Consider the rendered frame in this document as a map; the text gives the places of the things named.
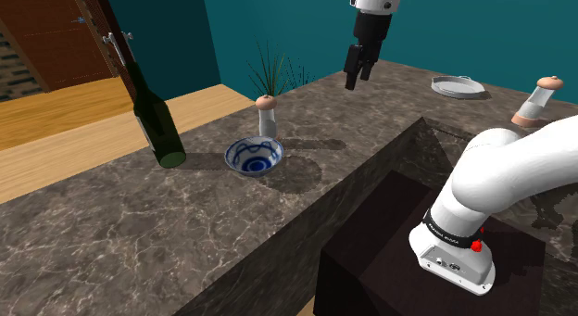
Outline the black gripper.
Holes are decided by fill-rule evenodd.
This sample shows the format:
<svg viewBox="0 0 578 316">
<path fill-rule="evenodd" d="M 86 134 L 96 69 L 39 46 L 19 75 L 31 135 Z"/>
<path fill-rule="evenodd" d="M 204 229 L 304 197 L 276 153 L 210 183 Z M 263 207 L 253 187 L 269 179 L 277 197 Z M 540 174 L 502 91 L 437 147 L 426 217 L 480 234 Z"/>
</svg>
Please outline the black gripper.
<svg viewBox="0 0 578 316">
<path fill-rule="evenodd" d="M 393 15 L 374 15 L 358 12 L 354 36 L 358 44 L 348 48 L 344 73 L 346 74 L 345 88 L 353 91 L 356 87 L 358 75 L 362 81 L 367 81 L 371 70 L 378 60 L 381 47 L 388 33 Z"/>
</svg>

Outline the green spiky plant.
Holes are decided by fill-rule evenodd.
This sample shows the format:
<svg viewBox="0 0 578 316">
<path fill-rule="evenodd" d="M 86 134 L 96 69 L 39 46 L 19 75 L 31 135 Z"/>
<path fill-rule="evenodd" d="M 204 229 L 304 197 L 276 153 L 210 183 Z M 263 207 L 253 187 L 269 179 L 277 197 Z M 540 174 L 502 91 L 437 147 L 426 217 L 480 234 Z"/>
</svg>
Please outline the green spiky plant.
<svg viewBox="0 0 578 316">
<path fill-rule="evenodd" d="M 250 74 L 248 79 L 254 86 L 255 97 L 278 96 L 314 82 L 316 78 L 303 65 L 297 65 L 289 56 L 270 50 L 269 42 L 261 45 L 255 39 L 258 63 L 246 61 Z"/>
</svg>

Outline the grey round plate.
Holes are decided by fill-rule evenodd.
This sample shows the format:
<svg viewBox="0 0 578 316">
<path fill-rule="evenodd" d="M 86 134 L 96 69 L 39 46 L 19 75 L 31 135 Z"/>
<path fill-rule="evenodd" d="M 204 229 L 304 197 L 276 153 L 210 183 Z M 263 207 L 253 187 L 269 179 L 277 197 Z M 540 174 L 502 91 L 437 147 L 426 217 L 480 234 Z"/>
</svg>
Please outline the grey round plate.
<svg viewBox="0 0 578 316">
<path fill-rule="evenodd" d="M 478 98 L 484 87 L 468 76 L 437 76 L 432 78 L 431 88 L 440 95 L 457 98 Z"/>
</svg>

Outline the glass shaker with wooden top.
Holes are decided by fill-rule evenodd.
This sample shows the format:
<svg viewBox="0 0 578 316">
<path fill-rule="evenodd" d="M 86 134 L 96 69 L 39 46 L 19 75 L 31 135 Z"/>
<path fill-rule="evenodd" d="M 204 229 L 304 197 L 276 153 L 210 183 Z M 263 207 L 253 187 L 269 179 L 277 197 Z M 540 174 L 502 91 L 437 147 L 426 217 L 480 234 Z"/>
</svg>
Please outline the glass shaker with wooden top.
<svg viewBox="0 0 578 316">
<path fill-rule="evenodd" d="M 274 109 L 277 106 L 277 99 L 271 95 L 262 95 L 256 100 L 256 107 L 259 115 L 259 135 L 273 139 L 277 138 L 277 124 Z"/>
<path fill-rule="evenodd" d="M 511 122 L 523 128 L 537 128 L 547 124 L 540 118 L 548 100 L 564 86 L 564 81 L 558 76 L 542 77 L 536 82 L 536 87 L 528 99 L 511 118 Z"/>
</svg>

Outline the blue and white bowl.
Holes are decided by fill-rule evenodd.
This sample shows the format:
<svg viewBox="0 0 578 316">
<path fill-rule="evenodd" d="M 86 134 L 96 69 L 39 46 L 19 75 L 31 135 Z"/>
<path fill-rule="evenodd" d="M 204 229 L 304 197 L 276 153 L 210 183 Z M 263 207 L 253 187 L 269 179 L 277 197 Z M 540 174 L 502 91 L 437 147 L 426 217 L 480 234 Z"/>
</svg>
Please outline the blue and white bowl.
<svg viewBox="0 0 578 316">
<path fill-rule="evenodd" d="M 283 153 L 283 146 L 277 140 L 251 136 L 230 145 L 224 160 L 232 170 L 256 178 L 271 172 L 281 162 Z"/>
</svg>

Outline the dark green glass bottle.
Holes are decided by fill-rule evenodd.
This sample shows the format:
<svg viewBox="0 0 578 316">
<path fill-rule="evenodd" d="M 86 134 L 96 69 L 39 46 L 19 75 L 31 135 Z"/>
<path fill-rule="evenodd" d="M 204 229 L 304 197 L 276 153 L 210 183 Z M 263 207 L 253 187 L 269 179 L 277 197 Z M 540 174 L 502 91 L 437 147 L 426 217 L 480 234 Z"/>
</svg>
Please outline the dark green glass bottle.
<svg viewBox="0 0 578 316">
<path fill-rule="evenodd" d="M 166 169 L 181 165 L 186 154 L 167 104 L 149 89 L 136 62 L 127 62 L 126 69 L 136 90 L 134 115 L 158 164 Z"/>
</svg>

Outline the dark robot stand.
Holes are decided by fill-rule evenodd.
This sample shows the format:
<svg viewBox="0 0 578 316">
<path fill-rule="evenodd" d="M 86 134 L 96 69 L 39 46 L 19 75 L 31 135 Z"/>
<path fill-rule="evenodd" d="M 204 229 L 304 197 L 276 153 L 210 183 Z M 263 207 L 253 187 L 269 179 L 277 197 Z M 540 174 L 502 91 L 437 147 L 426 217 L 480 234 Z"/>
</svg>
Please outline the dark robot stand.
<svg viewBox="0 0 578 316">
<path fill-rule="evenodd" d="M 320 253 L 315 316 L 538 316 L 546 245 L 494 218 L 493 288 L 474 294 L 422 269 L 408 235 L 437 191 L 389 172 Z"/>
</svg>

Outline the brown wooden door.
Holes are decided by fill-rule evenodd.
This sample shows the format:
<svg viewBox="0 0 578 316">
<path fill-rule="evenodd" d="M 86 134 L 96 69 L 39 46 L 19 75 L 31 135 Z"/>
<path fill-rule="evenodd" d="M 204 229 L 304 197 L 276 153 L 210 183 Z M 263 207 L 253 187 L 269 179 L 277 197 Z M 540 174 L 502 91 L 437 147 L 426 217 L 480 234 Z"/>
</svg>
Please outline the brown wooden door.
<svg viewBox="0 0 578 316">
<path fill-rule="evenodd" d="M 0 31 L 45 93 L 119 76 L 85 0 L 0 0 Z"/>
</svg>

